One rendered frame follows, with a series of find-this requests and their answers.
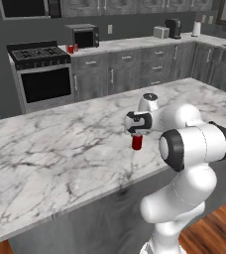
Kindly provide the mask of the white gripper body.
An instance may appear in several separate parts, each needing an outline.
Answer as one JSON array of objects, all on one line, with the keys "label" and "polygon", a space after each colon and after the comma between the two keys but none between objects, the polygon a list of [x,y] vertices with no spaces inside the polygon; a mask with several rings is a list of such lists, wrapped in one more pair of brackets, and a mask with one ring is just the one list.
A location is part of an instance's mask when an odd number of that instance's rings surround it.
[{"label": "white gripper body", "polygon": [[124,118],[124,127],[127,134],[143,134],[152,128],[153,119],[150,112],[130,111]]}]

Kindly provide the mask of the black and steel stove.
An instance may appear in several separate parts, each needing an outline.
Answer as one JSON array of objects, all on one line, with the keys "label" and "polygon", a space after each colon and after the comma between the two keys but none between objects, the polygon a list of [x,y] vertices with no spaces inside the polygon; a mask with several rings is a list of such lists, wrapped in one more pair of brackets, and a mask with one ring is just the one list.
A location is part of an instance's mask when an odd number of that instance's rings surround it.
[{"label": "black and steel stove", "polygon": [[74,101],[71,58],[56,41],[8,45],[22,113]]}]

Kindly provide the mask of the grey kitchen island base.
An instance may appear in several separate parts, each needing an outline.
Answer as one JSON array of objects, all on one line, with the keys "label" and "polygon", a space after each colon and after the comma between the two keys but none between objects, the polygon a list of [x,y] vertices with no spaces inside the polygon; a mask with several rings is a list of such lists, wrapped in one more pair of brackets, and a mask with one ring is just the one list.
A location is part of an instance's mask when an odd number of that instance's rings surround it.
[{"label": "grey kitchen island base", "polygon": [[138,254],[154,229],[142,218],[140,202],[168,185],[175,172],[149,136],[143,149],[131,154],[137,166],[149,164],[152,170],[138,180],[119,181],[112,192],[11,238],[14,254]]}]

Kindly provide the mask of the grey lower cupboards long run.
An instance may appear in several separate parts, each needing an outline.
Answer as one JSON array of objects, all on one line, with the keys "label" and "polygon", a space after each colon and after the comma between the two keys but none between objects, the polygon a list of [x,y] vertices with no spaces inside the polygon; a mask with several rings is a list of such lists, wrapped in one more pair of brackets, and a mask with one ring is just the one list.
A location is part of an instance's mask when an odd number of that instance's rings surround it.
[{"label": "grey lower cupboards long run", "polygon": [[76,101],[188,77],[193,43],[99,53],[71,60]]}]

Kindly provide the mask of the silver toaster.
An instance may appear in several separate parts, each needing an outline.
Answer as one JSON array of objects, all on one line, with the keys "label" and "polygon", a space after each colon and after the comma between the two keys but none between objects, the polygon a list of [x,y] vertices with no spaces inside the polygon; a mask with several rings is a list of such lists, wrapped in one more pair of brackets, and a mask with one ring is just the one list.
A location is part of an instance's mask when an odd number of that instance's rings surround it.
[{"label": "silver toaster", "polygon": [[167,39],[170,35],[170,29],[167,27],[154,27],[154,37],[157,39]]}]

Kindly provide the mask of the black toaster oven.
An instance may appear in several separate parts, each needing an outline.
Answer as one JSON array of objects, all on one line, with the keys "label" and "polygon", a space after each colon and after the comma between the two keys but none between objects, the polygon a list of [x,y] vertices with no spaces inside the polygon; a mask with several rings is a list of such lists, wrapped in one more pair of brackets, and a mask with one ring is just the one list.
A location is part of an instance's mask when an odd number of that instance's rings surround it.
[{"label": "black toaster oven", "polygon": [[74,24],[65,26],[69,30],[69,43],[80,49],[99,47],[99,28],[92,24]]}]

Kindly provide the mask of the grey lower cupboards side run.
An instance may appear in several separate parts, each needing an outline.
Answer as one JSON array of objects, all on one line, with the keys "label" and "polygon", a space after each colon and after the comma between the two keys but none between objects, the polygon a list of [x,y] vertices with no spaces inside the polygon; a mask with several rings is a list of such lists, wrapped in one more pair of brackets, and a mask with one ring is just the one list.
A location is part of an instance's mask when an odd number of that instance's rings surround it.
[{"label": "grey lower cupboards side run", "polygon": [[226,49],[196,43],[190,76],[226,92]]}]

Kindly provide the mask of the black coffee machine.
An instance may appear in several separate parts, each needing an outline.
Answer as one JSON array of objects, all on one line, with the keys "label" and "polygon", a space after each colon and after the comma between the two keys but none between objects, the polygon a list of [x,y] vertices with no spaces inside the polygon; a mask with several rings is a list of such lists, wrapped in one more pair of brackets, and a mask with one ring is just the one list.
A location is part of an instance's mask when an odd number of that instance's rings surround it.
[{"label": "black coffee machine", "polygon": [[180,19],[166,19],[165,25],[169,28],[169,37],[171,39],[179,40],[181,38],[181,20]]}]

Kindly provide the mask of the white paper towel roll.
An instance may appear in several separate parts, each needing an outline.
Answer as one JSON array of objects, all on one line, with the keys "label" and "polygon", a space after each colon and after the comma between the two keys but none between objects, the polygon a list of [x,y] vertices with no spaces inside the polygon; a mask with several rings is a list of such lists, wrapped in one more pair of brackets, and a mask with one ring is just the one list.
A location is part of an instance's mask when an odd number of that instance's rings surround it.
[{"label": "white paper towel roll", "polygon": [[201,33],[201,22],[195,21],[193,24],[193,30],[192,30],[192,36],[193,37],[199,37]]}]

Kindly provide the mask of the grey upper cupboards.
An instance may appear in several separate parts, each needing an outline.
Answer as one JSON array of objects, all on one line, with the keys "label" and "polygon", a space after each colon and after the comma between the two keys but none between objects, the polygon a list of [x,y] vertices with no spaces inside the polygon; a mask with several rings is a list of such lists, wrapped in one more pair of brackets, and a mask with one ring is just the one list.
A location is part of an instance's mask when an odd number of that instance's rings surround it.
[{"label": "grey upper cupboards", "polygon": [[213,0],[60,0],[64,17],[208,11]]}]

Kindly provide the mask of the black wall microwave oven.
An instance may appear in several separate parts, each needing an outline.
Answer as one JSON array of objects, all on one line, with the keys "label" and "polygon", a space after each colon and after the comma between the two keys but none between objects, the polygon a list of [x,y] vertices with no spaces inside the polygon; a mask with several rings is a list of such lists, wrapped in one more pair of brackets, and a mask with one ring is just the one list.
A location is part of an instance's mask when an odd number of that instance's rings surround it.
[{"label": "black wall microwave oven", "polygon": [[60,18],[60,0],[0,0],[4,19]]}]

